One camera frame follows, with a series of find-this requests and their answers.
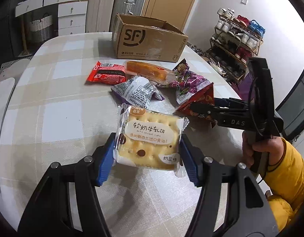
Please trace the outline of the yellow right sleeve forearm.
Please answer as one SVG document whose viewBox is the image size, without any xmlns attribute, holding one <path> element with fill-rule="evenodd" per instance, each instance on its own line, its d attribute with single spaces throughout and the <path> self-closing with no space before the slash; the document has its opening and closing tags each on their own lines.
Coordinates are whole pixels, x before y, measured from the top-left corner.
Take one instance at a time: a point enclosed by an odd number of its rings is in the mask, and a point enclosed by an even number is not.
<svg viewBox="0 0 304 237">
<path fill-rule="evenodd" d="M 268 203 L 279 230 L 283 230 L 304 202 L 304 159 L 285 139 L 281 160 L 270 166 L 265 177 L 272 195 Z"/>
</svg>

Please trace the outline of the right hand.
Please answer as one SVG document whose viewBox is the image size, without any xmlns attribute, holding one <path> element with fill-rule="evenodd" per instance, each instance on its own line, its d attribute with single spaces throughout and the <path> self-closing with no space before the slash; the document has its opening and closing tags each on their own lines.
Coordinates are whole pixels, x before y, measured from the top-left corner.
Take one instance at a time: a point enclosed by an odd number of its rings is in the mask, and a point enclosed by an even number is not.
<svg viewBox="0 0 304 237">
<path fill-rule="evenodd" d="M 242 150 L 243 162 L 251 167 L 254 164 L 254 152 L 267 152 L 269 153 L 269 165 L 273 166 L 279 163 L 284 155 L 284 143 L 281 137 L 272 136 L 260 142 L 249 144 L 246 132 L 242 133 Z"/>
</svg>

